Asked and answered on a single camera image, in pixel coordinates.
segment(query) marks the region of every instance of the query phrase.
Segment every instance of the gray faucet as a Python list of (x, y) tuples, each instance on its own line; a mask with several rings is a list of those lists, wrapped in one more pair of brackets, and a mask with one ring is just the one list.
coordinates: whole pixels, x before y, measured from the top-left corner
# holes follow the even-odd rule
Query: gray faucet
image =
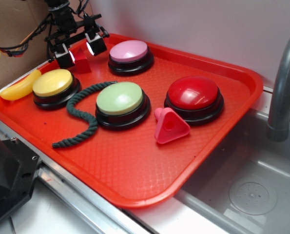
[(290, 129), (290, 40), (279, 65), (267, 124), (267, 137), (284, 141)]

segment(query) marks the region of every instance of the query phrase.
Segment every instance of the orange tray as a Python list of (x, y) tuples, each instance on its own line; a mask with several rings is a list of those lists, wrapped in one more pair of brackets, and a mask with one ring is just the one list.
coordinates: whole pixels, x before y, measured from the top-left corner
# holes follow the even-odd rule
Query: orange tray
[[(0, 98), (0, 120), (114, 205), (140, 208), (178, 191), (258, 99), (263, 83), (258, 74), (246, 68), (150, 43), (155, 62), (148, 71), (131, 77), (113, 75), (108, 68), (109, 50), (129, 39), (112, 34), (105, 40), (108, 51), (97, 57), (89, 54), (85, 41), (77, 43), (71, 50), (84, 50), (92, 72), (79, 74), (76, 67), (69, 70), (82, 88), (113, 80), (138, 84), (152, 105), (149, 117), (140, 125), (120, 132), (99, 127), (94, 136), (77, 146), (53, 149), (53, 142), (74, 137), (88, 124), (69, 115), (66, 108), (38, 109), (32, 94), (16, 101)], [(39, 69), (45, 73), (58, 68), (54, 61)], [(175, 80), (192, 75), (206, 76), (217, 84), (225, 100), (223, 113), (211, 123), (192, 127), (188, 136), (159, 145), (154, 138), (153, 110), (163, 107)], [(96, 98), (97, 94), (92, 94), (76, 108), (95, 115)]]

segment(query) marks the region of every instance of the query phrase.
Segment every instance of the yellow banana toy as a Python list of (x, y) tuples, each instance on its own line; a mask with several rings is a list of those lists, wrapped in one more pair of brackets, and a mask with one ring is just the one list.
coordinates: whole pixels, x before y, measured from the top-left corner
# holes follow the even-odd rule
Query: yellow banana toy
[(14, 100), (23, 98), (24, 96), (27, 96), (29, 93), (32, 92), (33, 83), (41, 75), (42, 74), (39, 70), (32, 71), (23, 80), (1, 91), (0, 97), (8, 101), (14, 101)]

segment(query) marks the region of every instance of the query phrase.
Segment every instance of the rope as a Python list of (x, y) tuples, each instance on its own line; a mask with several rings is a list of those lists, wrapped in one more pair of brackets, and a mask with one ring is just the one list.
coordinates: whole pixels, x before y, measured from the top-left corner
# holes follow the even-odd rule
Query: rope
[(86, 89), (83, 89), (79, 93), (75, 94), (72, 98), (70, 98), (70, 100), (67, 102), (67, 105), (66, 105), (67, 112), (75, 117), (81, 118), (84, 121), (88, 122), (89, 127), (86, 131), (76, 135), (73, 138), (67, 138), (67, 139), (58, 141), (56, 143), (53, 143), (52, 144), (53, 148), (65, 148), (65, 147), (77, 145), (81, 143), (82, 141), (86, 140), (87, 138), (89, 138), (90, 136), (92, 136), (96, 132), (97, 124), (98, 124), (97, 119), (88, 112), (77, 110), (75, 108), (75, 105), (79, 103), (81, 100), (83, 100), (85, 97), (89, 96), (90, 94), (100, 91), (114, 83), (116, 83), (116, 81), (94, 84)]

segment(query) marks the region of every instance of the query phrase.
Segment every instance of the sink basin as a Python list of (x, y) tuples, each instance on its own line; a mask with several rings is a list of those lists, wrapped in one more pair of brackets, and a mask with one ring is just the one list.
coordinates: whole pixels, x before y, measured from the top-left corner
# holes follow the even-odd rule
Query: sink basin
[(290, 234), (290, 135), (268, 140), (267, 119), (249, 110), (175, 197), (229, 233)]

